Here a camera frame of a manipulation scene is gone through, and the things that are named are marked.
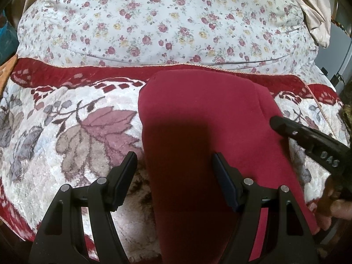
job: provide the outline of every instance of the maroon garment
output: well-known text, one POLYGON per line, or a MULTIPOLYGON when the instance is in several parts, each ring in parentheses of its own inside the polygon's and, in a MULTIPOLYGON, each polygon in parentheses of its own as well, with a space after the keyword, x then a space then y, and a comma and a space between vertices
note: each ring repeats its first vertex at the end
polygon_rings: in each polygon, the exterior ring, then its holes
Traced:
MULTIPOLYGON (((161 71, 141 90, 138 110, 164 264, 215 264, 226 247, 237 214, 213 174, 212 152, 261 186, 287 185, 315 231, 288 141, 269 126, 281 112, 267 88, 226 73, 161 71)), ((260 255, 266 215, 251 259, 260 255)))

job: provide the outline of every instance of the bed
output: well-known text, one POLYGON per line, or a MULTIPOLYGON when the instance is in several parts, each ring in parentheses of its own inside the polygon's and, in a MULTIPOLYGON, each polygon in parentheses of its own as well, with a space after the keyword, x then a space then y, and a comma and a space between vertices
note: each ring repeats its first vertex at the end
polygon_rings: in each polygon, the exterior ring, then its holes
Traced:
MULTIPOLYGON (((250 79, 284 116, 348 144, 342 103, 314 64, 318 46, 295 0, 37 0, 18 38, 0 102, 0 218, 22 239, 34 240, 62 184, 87 185, 132 150, 141 162, 113 219, 132 263, 159 257, 137 101, 160 70, 250 79)), ((328 172, 293 141, 290 153, 314 210, 328 172)))

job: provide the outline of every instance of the silver pin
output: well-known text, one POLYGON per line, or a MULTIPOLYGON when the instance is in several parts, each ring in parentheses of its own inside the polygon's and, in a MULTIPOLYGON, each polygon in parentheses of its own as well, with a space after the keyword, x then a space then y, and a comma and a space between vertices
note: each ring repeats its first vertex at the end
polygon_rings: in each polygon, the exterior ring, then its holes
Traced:
POLYGON ((246 184, 246 185, 252 185, 254 183, 254 181, 250 178, 245 178, 243 180, 243 182, 246 184))
POLYGON ((69 188, 70 188, 70 186, 68 184, 64 184, 61 186, 62 191, 67 191, 69 188))
POLYGON ((104 184, 106 183, 106 178, 105 177, 101 177, 96 181, 98 184, 104 184))
POLYGON ((286 185, 282 185, 281 186, 281 190, 284 192, 284 193, 288 193, 290 191, 290 189, 288 188, 288 186, 286 185))

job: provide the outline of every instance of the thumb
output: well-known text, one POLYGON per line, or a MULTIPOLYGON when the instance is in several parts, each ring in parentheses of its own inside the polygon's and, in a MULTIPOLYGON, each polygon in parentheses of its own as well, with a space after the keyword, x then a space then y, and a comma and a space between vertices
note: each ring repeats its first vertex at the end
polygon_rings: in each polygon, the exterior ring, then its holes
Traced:
POLYGON ((352 202, 336 200, 330 206, 331 215, 346 220, 352 219, 352 202))

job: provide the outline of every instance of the human hand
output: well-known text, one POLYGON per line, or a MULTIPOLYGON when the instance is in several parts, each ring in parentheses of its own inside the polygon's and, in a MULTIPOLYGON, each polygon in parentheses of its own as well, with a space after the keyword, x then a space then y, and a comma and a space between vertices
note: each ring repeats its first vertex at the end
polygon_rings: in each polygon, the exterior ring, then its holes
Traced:
POLYGON ((352 220, 352 202, 339 199, 341 190, 341 185, 331 176, 327 178, 315 214, 317 224, 323 230, 329 229, 332 217, 352 220))

